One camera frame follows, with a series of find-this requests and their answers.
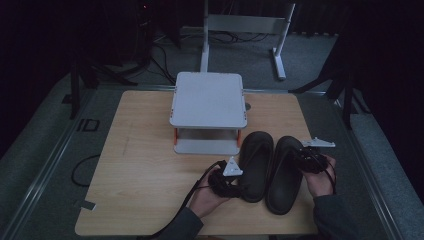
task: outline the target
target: person's arm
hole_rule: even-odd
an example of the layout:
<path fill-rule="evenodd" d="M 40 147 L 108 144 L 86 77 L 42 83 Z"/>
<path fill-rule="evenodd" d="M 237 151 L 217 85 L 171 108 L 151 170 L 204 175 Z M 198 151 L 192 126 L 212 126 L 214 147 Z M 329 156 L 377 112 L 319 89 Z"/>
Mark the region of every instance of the person's arm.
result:
<path fill-rule="evenodd" d="M 314 198 L 314 202 L 314 221 L 323 237 L 332 240 L 359 239 L 356 223 L 340 196 L 320 196 Z"/>
<path fill-rule="evenodd" d="M 184 208 L 161 233 L 158 240 L 190 240 L 194 239 L 203 227 L 200 220 L 212 213 L 219 205 L 230 200 L 213 193 L 208 186 L 209 174 L 205 176 L 194 193 L 189 207 Z"/>
<path fill-rule="evenodd" d="M 336 160 L 326 156 L 330 163 L 326 169 L 333 181 L 336 181 L 334 167 Z M 334 189 L 325 172 L 305 173 L 309 192 L 314 198 L 314 221 L 325 239 L 350 240 L 359 239 L 355 221 L 348 213 L 342 199 L 334 195 Z"/>
<path fill-rule="evenodd" d="M 165 228 L 158 240 L 189 240 L 194 239 L 202 229 L 203 223 L 200 218 L 189 208 L 184 208 Z"/>

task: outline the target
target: sleeve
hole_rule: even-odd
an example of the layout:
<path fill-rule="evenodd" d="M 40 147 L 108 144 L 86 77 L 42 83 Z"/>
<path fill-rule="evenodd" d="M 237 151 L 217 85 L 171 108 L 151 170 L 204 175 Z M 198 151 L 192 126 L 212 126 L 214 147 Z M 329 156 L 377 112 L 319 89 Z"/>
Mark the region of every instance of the sleeve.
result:
<path fill-rule="evenodd" d="M 158 240 L 194 239 L 202 229 L 203 223 L 189 208 L 184 208 L 159 236 Z"/>
<path fill-rule="evenodd" d="M 314 198 L 314 221 L 325 239 L 359 239 L 356 223 L 337 195 Z"/>

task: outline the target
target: wooden table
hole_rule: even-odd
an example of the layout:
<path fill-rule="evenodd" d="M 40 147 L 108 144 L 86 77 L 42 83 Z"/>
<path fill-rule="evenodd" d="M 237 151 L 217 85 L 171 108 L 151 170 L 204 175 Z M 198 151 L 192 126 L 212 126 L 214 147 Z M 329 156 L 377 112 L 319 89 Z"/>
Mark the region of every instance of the wooden table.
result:
<path fill-rule="evenodd" d="M 79 235 L 149 235 L 174 217 L 184 197 L 206 168 L 227 156 L 183 155 L 173 150 L 169 114 L 173 92 L 123 94 L 81 209 Z M 311 139 L 297 98 L 291 94 L 246 93 L 251 105 L 243 138 L 252 131 Z M 202 219 L 200 235 L 316 233 L 313 201 L 305 181 L 291 211 L 271 214 L 264 201 L 231 199 Z"/>

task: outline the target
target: metal stand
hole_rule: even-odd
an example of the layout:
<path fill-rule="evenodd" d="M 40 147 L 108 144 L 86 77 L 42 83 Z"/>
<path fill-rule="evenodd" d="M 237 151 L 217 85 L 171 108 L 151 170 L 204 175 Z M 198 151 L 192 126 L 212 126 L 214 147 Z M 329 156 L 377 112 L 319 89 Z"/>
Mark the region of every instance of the metal stand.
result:
<path fill-rule="evenodd" d="M 273 48 L 272 55 L 277 69 L 278 78 L 286 79 L 281 51 L 286 40 L 287 31 L 293 15 L 295 4 L 291 3 L 285 18 L 254 17 L 238 15 L 215 15 L 209 14 L 209 1 L 205 0 L 204 20 L 203 20 L 203 51 L 200 63 L 200 72 L 208 71 L 209 59 L 209 31 L 228 32 L 250 32 L 280 35 L 277 47 Z"/>
<path fill-rule="evenodd" d="M 362 111 L 369 113 L 368 110 L 358 101 L 358 97 L 353 92 L 353 87 L 355 84 L 355 79 L 353 76 L 353 69 L 348 66 L 341 67 L 339 69 L 333 70 L 330 73 L 320 75 L 317 79 L 305 84 L 302 87 L 297 89 L 289 90 L 289 93 L 304 93 L 315 86 L 320 85 L 328 80 L 333 80 L 331 85 L 328 87 L 325 95 L 328 99 L 336 100 L 344 90 L 344 102 L 343 102 L 343 122 L 346 127 L 350 130 L 352 129 L 350 124 L 350 113 L 352 112 L 352 100 L 357 100 L 359 107 Z"/>
<path fill-rule="evenodd" d="M 90 56 L 83 50 L 74 48 L 70 51 L 71 61 L 71 100 L 72 112 L 70 119 L 74 119 L 80 109 L 80 77 L 87 88 L 94 89 L 99 84 L 97 76 L 93 68 L 99 72 L 111 77 L 122 85 L 136 86 L 137 83 L 128 81 L 127 79 L 109 70 Z"/>

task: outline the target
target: black strap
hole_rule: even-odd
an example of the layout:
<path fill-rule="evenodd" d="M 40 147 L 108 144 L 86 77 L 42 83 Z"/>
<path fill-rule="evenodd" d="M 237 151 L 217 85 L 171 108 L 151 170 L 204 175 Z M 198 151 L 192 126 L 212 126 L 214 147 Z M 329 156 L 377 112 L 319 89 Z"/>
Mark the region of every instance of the black strap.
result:
<path fill-rule="evenodd" d="M 333 172 L 334 172 L 334 180 L 333 180 L 333 178 L 331 177 L 331 175 L 330 175 L 330 173 L 327 171 L 327 169 L 325 169 L 324 171 L 325 171 L 325 174 L 327 174 L 327 176 L 328 176 L 328 179 L 330 179 L 330 182 L 331 182 L 331 186 L 333 187 L 333 195 L 336 195 L 336 183 L 337 183 L 337 174 L 336 174 L 336 169 L 333 167 L 333 165 L 329 162 L 329 161 L 327 161 L 328 162 L 328 165 L 330 165 L 330 167 L 333 169 Z"/>
<path fill-rule="evenodd" d="M 218 161 L 214 164 L 212 164 L 202 175 L 202 177 L 196 181 L 196 183 L 193 185 L 193 187 L 191 188 L 190 192 L 187 194 L 187 196 L 185 197 L 183 204 L 181 204 L 180 209 L 178 209 L 177 214 L 175 214 L 175 216 L 172 218 L 172 220 L 165 226 L 163 227 L 161 230 L 157 231 L 156 233 L 149 235 L 149 236 L 140 236 L 137 237 L 137 240 L 149 240 L 149 239 L 154 239 L 159 237 L 162 232 L 169 226 L 169 224 L 171 224 L 171 222 L 173 222 L 175 220 L 175 218 L 178 216 L 178 214 L 185 208 L 185 206 L 187 206 L 188 201 L 190 200 L 190 198 L 193 196 L 194 192 L 198 189 L 200 182 L 202 182 L 202 180 L 205 178 L 206 174 L 208 174 L 208 172 L 210 172 L 216 165 L 220 164 L 222 161 Z"/>
<path fill-rule="evenodd" d="M 100 157 L 100 154 L 96 154 L 96 155 L 93 155 L 93 156 L 90 156 L 90 157 L 88 157 L 88 158 L 84 158 L 83 160 L 81 160 L 75 167 L 74 167 L 74 169 L 72 169 L 72 175 L 71 175 L 71 180 L 72 180 L 72 182 L 75 184 L 75 185 L 77 185 L 77 186 L 80 186 L 80 187 L 89 187 L 90 186 L 90 184 L 89 183 L 80 183 L 80 182 L 78 182 L 77 180 L 76 180 L 76 178 L 75 178 L 75 173 L 76 173 L 76 171 L 77 171 L 77 169 L 79 168 L 79 166 L 81 165 L 81 164 L 83 164 L 84 162 L 86 162 L 86 161 L 88 161 L 88 160 L 90 160 L 90 159 L 95 159 L 95 158 L 98 158 L 98 157 Z"/>

